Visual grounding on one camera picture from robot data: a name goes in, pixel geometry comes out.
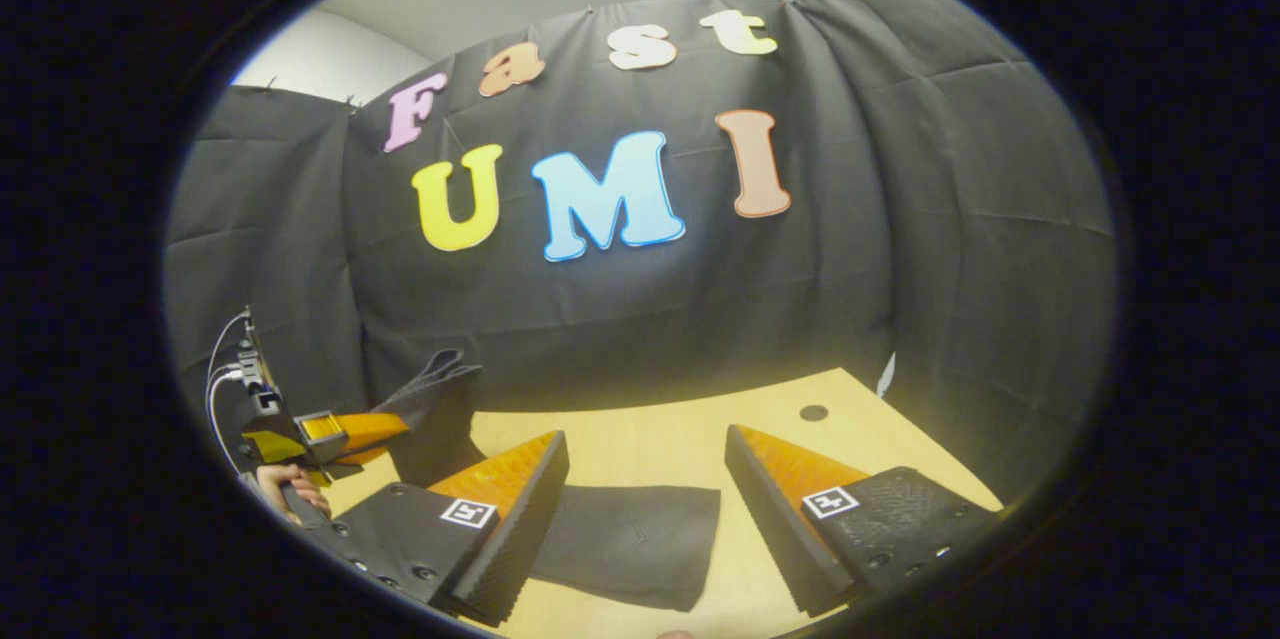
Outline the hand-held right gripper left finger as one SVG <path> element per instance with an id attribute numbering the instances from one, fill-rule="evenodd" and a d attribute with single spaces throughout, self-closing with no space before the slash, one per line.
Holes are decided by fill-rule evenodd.
<path id="1" fill-rule="evenodd" d="M 497 627 L 512 613 L 556 516 L 570 456 L 548 432 L 431 484 L 392 481 L 305 535 L 340 562 L 442 612 Z"/>

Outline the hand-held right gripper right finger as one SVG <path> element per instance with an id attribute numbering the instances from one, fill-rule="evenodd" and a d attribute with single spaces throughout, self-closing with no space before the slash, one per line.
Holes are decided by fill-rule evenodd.
<path id="1" fill-rule="evenodd" d="M 996 520 L 915 469 L 863 473 L 741 424 L 727 429 L 724 462 L 810 616 L 920 585 Z"/>

